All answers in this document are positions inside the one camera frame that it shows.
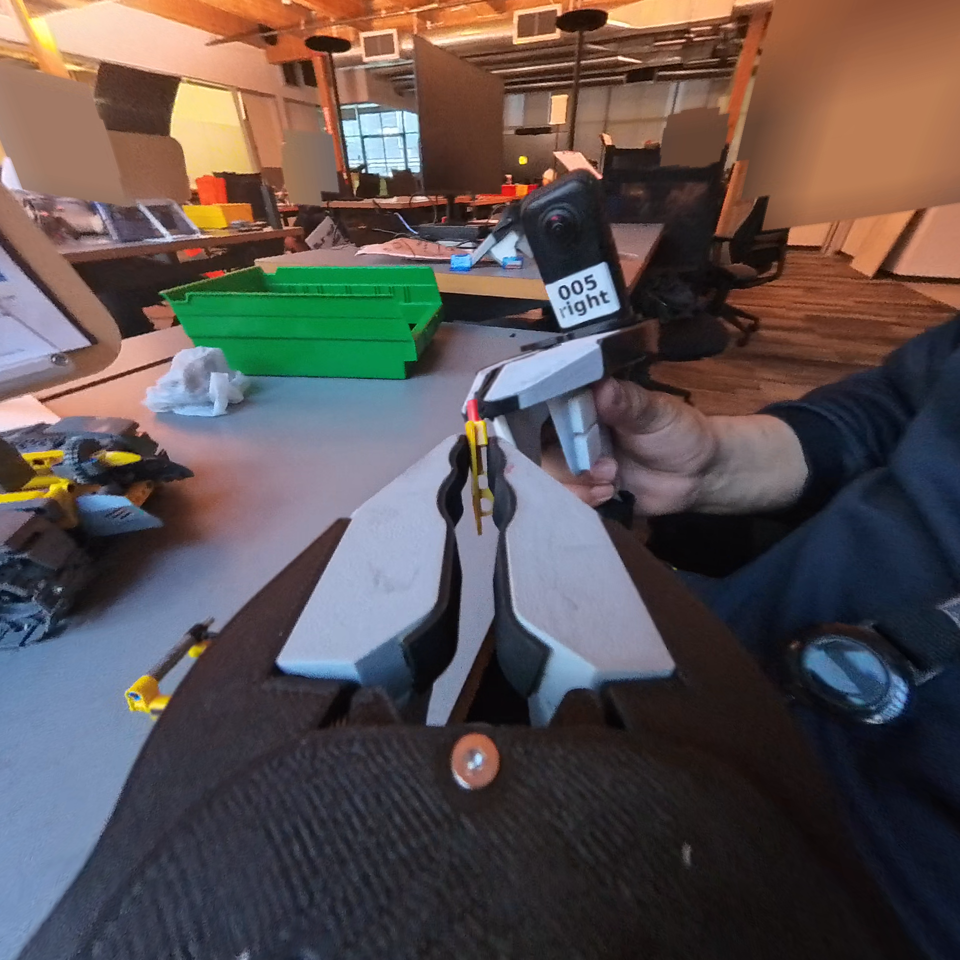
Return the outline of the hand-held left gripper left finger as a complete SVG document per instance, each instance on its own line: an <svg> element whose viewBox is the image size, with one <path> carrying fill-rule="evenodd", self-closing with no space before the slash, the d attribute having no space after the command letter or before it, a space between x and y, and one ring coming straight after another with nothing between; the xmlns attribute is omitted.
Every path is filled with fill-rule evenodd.
<svg viewBox="0 0 960 960"><path fill-rule="evenodd" d="M291 677L427 694L457 649L466 440L446 438L366 499L278 654Z"/></svg>

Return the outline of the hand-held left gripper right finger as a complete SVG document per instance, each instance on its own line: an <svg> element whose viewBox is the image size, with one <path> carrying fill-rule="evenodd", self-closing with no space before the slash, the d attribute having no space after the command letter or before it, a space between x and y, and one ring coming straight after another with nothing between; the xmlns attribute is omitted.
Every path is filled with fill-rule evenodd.
<svg viewBox="0 0 960 960"><path fill-rule="evenodd" d="M492 445L498 665L531 721L573 690L676 671L601 516L510 442Z"/></svg>

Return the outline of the yellow toy beam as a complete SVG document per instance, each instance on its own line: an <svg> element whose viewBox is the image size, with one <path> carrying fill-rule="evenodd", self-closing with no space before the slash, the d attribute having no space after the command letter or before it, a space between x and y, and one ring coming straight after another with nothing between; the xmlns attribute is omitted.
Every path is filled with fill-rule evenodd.
<svg viewBox="0 0 960 960"><path fill-rule="evenodd" d="M477 398L465 403L464 435L470 457L470 492L476 532L483 534L484 522L494 512L495 496L489 485L489 434L479 412Z"/></svg>

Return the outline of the person's right forearm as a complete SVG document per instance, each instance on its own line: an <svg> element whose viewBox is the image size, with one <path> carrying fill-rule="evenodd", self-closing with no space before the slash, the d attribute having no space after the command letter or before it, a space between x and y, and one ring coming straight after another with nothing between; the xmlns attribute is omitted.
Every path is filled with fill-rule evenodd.
<svg viewBox="0 0 960 960"><path fill-rule="evenodd" d="M868 475L958 504L958 318L880 365L774 404L713 417L695 509L714 514L825 502Z"/></svg>

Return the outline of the person's right hand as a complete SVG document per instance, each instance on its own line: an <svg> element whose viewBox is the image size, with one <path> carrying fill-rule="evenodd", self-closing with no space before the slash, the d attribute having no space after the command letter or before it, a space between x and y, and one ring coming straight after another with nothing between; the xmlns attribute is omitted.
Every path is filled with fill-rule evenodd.
<svg viewBox="0 0 960 960"><path fill-rule="evenodd" d="M634 512L643 517L694 510L717 451L710 420L676 397L629 381L606 378L592 394L610 453L574 474L555 441L541 454L546 473L589 507L629 493Z"/></svg>

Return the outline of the spare grey gripper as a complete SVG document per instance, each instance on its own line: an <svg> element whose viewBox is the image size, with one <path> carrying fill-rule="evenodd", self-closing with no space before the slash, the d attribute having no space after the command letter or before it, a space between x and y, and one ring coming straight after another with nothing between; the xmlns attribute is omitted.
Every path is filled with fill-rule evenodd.
<svg viewBox="0 0 960 960"><path fill-rule="evenodd" d="M452 255L449 267L453 273L467 273L487 259L504 270L521 269L528 261L532 262L534 254L522 226L514 222L498 223L474 250Z"/></svg>

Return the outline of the black office chair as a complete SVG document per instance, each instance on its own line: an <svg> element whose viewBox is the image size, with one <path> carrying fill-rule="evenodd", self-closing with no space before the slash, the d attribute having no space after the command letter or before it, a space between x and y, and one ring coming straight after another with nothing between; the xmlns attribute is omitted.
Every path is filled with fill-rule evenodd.
<svg viewBox="0 0 960 960"><path fill-rule="evenodd" d="M726 195L721 161L705 167L605 162L606 210L613 224L660 224L663 231L631 302L658 322L657 357L701 361L744 347L760 316L730 295L779 280L786 267L787 229L765 229L769 204L757 198L731 233L718 224Z"/></svg>

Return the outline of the dark partition panel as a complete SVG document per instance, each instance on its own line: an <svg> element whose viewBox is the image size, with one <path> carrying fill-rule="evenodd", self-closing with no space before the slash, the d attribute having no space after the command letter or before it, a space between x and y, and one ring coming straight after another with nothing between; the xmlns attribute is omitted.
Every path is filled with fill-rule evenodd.
<svg viewBox="0 0 960 960"><path fill-rule="evenodd" d="M498 76L413 38L424 191L498 194L503 183L504 84Z"/></svg>

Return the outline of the window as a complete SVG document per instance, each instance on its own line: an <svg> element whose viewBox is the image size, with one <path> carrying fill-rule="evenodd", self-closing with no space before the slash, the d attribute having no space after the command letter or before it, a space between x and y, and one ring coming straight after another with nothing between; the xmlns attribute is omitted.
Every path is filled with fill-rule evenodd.
<svg viewBox="0 0 960 960"><path fill-rule="evenodd" d="M419 115L377 103L341 107L346 161L351 171L391 177L422 173Z"/></svg>

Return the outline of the yellow black toy axle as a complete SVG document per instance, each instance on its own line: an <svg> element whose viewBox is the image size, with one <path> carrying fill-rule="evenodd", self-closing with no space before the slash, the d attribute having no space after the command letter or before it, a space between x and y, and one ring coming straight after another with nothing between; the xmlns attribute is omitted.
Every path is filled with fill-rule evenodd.
<svg viewBox="0 0 960 960"><path fill-rule="evenodd" d="M218 636L213 630L214 618L206 618L189 627L174 645L149 670L137 678L125 691L126 708L151 719L159 718L170 701L162 692L162 682L183 660L196 660Z"/></svg>

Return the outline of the green plastic bin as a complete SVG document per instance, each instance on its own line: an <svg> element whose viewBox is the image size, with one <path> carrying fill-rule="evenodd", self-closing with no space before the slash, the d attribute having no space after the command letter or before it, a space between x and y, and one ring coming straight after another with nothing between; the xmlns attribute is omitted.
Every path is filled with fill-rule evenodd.
<svg viewBox="0 0 960 960"><path fill-rule="evenodd" d="M403 380L444 317L427 266L252 267L161 295L195 347L249 377Z"/></svg>

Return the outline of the crumpled white tissue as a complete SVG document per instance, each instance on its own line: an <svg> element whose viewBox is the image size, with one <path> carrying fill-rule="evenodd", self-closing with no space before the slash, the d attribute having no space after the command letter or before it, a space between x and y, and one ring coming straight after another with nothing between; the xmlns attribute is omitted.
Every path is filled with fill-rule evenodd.
<svg viewBox="0 0 960 960"><path fill-rule="evenodd" d="M214 418L244 402L248 388L249 379L229 365L221 348L193 346L174 355L143 404L155 414Z"/></svg>

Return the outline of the yellow grey toy bulldozer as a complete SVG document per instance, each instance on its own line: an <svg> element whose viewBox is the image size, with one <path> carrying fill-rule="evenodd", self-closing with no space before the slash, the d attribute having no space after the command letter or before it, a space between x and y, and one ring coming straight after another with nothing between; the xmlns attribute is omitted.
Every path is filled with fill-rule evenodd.
<svg viewBox="0 0 960 960"><path fill-rule="evenodd" d="M139 424L68 416L2 432L1 646L44 642L93 580L108 538L162 527L146 503L193 478Z"/></svg>

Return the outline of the yellow storage bin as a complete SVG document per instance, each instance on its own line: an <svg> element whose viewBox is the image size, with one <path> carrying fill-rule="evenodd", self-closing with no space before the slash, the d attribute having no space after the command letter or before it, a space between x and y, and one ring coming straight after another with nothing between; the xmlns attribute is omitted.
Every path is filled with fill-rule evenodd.
<svg viewBox="0 0 960 960"><path fill-rule="evenodd" d="M211 204L184 204L182 211L200 231L229 230L235 224L257 222L252 206L247 202L220 202Z"/></svg>

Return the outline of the instruction sheet board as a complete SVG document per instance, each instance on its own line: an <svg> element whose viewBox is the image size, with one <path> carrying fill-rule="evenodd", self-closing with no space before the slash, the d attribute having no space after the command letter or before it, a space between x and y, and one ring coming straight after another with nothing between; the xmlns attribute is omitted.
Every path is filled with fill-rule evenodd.
<svg viewBox="0 0 960 960"><path fill-rule="evenodd" d="M1 400L100 374L121 352L114 317L1 188Z"/></svg>

